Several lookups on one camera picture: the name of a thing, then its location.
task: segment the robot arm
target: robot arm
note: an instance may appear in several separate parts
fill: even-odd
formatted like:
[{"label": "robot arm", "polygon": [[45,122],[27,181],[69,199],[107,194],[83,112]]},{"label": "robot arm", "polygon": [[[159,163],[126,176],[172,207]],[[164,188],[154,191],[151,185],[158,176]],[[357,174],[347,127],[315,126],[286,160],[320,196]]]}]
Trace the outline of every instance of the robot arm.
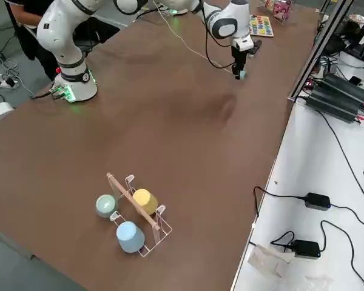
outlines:
[{"label": "robot arm", "polygon": [[[146,0],[113,1],[121,13],[131,15],[136,13]],[[231,0],[224,9],[202,0],[162,0],[162,3],[174,10],[188,9],[198,15],[214,38],[230,38],[235,60],[232,72],[236,79],[244,78],[247,55],[254,48],[249,32],[249,0]]]},{"label": "robot arm", "polygon": [[[202,0],[162,0],[175,10],[184,8],[198,15],[209,33],[217,38],[231,38],[232,72],[237,79],[244,78],[248,52],[254,48],[249,35],[249,0],[231,0],[220,9]],[[92,16],[104,0],[55,0],[38,26],[39,43],[52,52],[58,62],[58,76],[52,88],[68,102],[83,101],[97,93],[96,82],[84,62],[84,55],[74,44],[76,27]],[[135,14],[147,0],[113,0],[117,9],[126,15]]]},{"label": "robot arm", "polygon": [[83,53],[74,44],[73,32],[101,7],[103,1],[55,0],[38,25],[38,42],[54,54],[59,65],[51,91],[68,102],[83,101],[96,95],[95,81]]},{"label": "robot arm", "polygon": [[236,79],[245,78],[245,63],[254,42],[249,32],[249,0],[231,0],[222,10],[200,0],[192,0],[189,10],[197,14],[208,32],[217,39],[230,38]]}]

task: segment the extension cord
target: extension cord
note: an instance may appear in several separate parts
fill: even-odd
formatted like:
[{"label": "extension cord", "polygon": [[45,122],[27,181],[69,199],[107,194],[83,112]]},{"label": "extension cord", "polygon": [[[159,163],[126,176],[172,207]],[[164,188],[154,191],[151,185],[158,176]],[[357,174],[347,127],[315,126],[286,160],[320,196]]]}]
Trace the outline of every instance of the extension cord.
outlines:
[{"label": "extension cord", "polygon": [[4,89],[16,89],[19,87],[19,81],[17,80],[13,80],[13,82],[15,83],[13,87],[11,87],[11,85],[9,85],[3,78],[2,75],[0,74],[0,88],[4,88]]}]

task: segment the white table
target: white table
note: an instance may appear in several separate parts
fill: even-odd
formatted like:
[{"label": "white table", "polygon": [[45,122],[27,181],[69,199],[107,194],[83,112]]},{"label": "white table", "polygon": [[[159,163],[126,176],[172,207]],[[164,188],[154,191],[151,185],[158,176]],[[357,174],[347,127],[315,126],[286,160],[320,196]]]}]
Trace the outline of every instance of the white table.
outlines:
[{"label": "white table", "polygon": [[[332,117],[328,117],[328,121],[364,188],[364,129]],[[328,195],[333,204],[354,209],[364,220],[364,197],[332,132],[318,113],[301,104],[296,104],[292,110],[267,191],[277,195],[304,196],[308,192]],[[348,210],[322,212],[307,209],[301,200],[266,195],[251,241],[268,247],[270,241],[292,230],[296,238],[317,241],[322,248],[320,221],[323,219],[349,233],[355,247],[355,268],[364,277],[364,226]],[[327,248],[322,257],[315,261],[296,258],[290,265],[289,277],[326,275],[334,280],[333,291],[364,290],[351,269],[347,237],[329,225],[324,228]],[[252,245],[248,246],[234,290],[274,290],[275,282],[267,280],[248,264],[247,257],[252,248]]]}]

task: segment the brown tabletop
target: brown tabletop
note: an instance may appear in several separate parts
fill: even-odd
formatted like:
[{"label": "brown tabletop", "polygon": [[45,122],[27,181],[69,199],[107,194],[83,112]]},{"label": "brown tabletop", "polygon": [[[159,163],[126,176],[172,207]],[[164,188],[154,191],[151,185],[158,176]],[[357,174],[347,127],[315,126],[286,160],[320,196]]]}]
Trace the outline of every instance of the brown tabletop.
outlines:
[{"label": "brown tabletop", "polygon": [[[87,61],[95,98],[30,101],[0,121],[0,231],[89,290],[228,290],[316,23],[301,7],[293,23],[272,19],[245,81],[190,52],[158,15],[99,45]],[[203,54],[198,18],[170,24]],[[209,53],[232,61],[212,40]],[[95,213],[107,172],[135,174],[167,206],[174,230],[145,258],[125,254]]]}]

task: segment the white cable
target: white cable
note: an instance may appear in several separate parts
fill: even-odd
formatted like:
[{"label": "white cable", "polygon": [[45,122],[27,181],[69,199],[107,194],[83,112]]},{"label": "white cable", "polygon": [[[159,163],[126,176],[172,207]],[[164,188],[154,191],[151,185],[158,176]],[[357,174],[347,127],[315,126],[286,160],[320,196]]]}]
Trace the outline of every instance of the white cable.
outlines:
[{"label": "white cable", "polygon": [[12,76],[12,78],[16,78],[20,81],[20,83],[22,84],[23,88],[25,88],[32,96],[35,96],[35,93],[33,93],[30,89],[28,89],[24,83],[23,83],[23,80],[22,78],[18,77],[18,76]]},{"label": "white cable", "polygon": [[[172,30],[172,28],[171,28],[170,24],[169,24],[169,23],[167,22],[167,20],[163,17],[163,15],[162,15],[162,13],[161,13],[161,10],[159,10],[159,8],[158,8],[157,4],[155,3],[155,1],[153,0],[152,2],[153,2],[153,3],[155,4],[155,6],[157,7],[157,10],[158,10],[158,12],[159,12],[160,17],[162,17],[162,19],[165,21],[165,23],[167,24],[167,26],[169,27],[169,29],[170,29],[170,31],[173,33],[173,35],[175,35],[177,38],[179,38],[179,39],[183,42],[184,46],[185,46],[185,47],[187,47],[187,49],[188,49],[188,50],[190,50],[191,52],[195,53],[196,55],[201,56],[202,58],[204,58],[204,59],[208,60],[208,59],[207,59],[207,57],[205,57],[205,56],[201,55],[200,53],[196,52],[195,50],[191,49],[191,48],[190,48],[190,47],[189,47],[189,46],[185,43],[184,39],[183,39],[182,37],[180,37],[180,36],[179,36],[179,35],[178,35],[175,31],[173,31],[173,30]],[[227,70],[226,68],[223,68],[222,70],[227,71],[228,73],[232,73],[231,71]]]},{"label": "white cable", "polygon": [[[20,83],[22,84],[23,88],[25,88],[32,96],[35,96],[35,93],[33,93],[29,88],[27,88],[24,85],[24,82],[22,80],[22,78],[19,77],[19,72],[16,71],[16,69],[19,67],[18,63],[15,60],[12,59],[6,59],[5,61],[2,60],[2,58],[0,58],[0,62],[1,65],[3,66],[3,68],[5,69],[4,74],[2,75],[2,77],[7,77],[7,78],[12,78],[12,79],[18,79],[20,81]],[[12,64],[11,67],[8,67],[5,62]]]}]

